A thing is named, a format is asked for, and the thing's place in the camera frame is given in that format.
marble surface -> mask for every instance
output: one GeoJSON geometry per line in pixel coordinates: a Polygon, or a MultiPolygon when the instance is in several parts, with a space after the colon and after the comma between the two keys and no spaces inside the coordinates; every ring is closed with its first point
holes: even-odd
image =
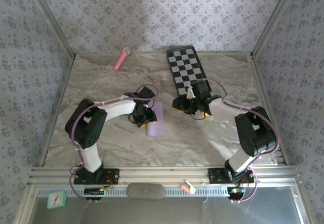
{"type": "MultiPolygon", "coordinates": [[[[258,105],[244,54],[198,53],[198,56],[207,77],[214,77],[225,86],[230,101],[250,107],[258,105]]],[[[145,83],[159,88],[157,101],[163,102],[166,136],[147,137],[146,129],[131,124],[126,115],[109,120],[98,141],[99,156],[105,166],[223,165],[236,152],[237,131],[228,122],[213,116],[194,120],[172,108],[177,91],[165,53],[132,54],[115,72],[113,67],[117,60],[118,55],[77,55],[45,166],[79,164],[64,126],[82,99],[114,99],[134,92],[145,83]]],[[[222,95],[218,86],[211,86],[214,93],[222,95]]],[[[270,156],[263,157],[262,163],[270,162],[270,156]]]]}

purple cable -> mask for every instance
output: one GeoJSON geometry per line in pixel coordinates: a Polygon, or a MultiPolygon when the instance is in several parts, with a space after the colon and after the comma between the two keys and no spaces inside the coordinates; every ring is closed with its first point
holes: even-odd
{"type": "Polygon", "coordinates": [[[273,153],[273,152],[275,152],[279,148],[279,145],[280,145],[279,132],[276,130],[276,128],[273,126],[273,124],[270,122],[270,120],[268,120],[266,117],[264,117],[263,115],[259,114],[258,112],[255,112],[255,111],[253,111],[251,109],[248,109],[248,108],[245,108],[245,107],[242,107],[242,106],[239,106],[237,104],[233,104],[233,103],[227,102],[225,100],[225,97],[227,96],[227,91],[226,91],[225,87],[219,81],[217,81],[214,78],[204,78],[203,80],[205,80],[205,81],[208,81],[208,80],[213,81],[213,82],[217,83],[223,89],[223,91],[225,93],[225,96],[222,97],[222,101],[223,101],[223,103],[225,105],[227,105],[227,106],[229,106],[231,108],[234,108],[234,109],[240,109],[240,110],[244,110],[244,111],[250,112],[250,113],[252,113],[252,114],[260,117],[262,120],[264,120],[270,126],[270,128],[272,129],[272,132],[274,134],[274,137],[275,137],[275,145],[274,145],[274,148],[272,150],[270,150],[270,151],[267,151],[267,152],[264,152],[264,153],[259,154],[255,159],[253,159],[252,162],[250,162],[248,164],[248,169],[253,172],[254,177],[255,177],[255,187],[254,187],[254,189],[253,189],[253,191],[252,191],[252,193],[251,193],[251,195],[249,197],[247,197],[246,199],[243,199],[243,200],[239,200],[239,201],[240,202],[243,202],[243,201],[250,200],[254,196],[255,192],[257,191],[257,184],[258,184],[257,175],[256,175],[255,171],[251,168],[251,165],[256,160],[258,160],[259,156],[265,155],[265,154],[269,154],[269,153],[273,153]]]}
{"type": "Polygon", "coordinates": [[[119,99],[115,99],[115,100],[112,100],[112,101],[109,101],[109,102],[106,102],[106,103],[93,104],[93,105],[87,107],[84,111],[82,111],[81,114],[76,118],[76,120],[75,120],[75,122],[74,122],[74,124],[72,126],[71,141],[72,141],[72,144],[76,147],[77,153],[78,153],[78,155],[80,157],[80,160],[81,160],[81,166],[79,168],[77,168],[71,174],[70,179],[69,179],[69,183],[70,183],[71,189],[73,190],[75,195],[78,196],[80,199],[88,201],[85,197],[83,197],[83,196],[81,196],[81,195],[79,195],[77,193],[77,191],[75,190],[75,188],[73,187],[73,184],[72,184],[72,176],[74,176],[75,173],[78,170],[84,168],[84,166],[85,166],[85,160],[84,160],[84,158],[82,156],[82,153],[81,153],[81,150],[80,150],[80,145],[78,143],[76,143],[75,138],[74,138],[75,129],[76,129],[76,126],[77,126],[78,122],[81,120],[81,118],[84,116],[85,113],[87,113],[92,108],[95,108],[95,107],[98,107],[98,106],[106,106],[106,105],[118,103],[118,102],[125,101],[125,100],[144,100],[144,101],[148,101],[148,100],[156,99],[157,96],[158,96],[158,88],[157,88],[157,86],[155,86],[153,84],[144,84],[144,85],[141,85],[136,91],[138,91],[139,89],[141,89],[144,86],[152,86],[152,87],[154,87],[156,89],[156,95],[154,97],[152,97],[152,98],[149,98],[149,99],[144,99],[144,98],[119,98],[119,99]]]}

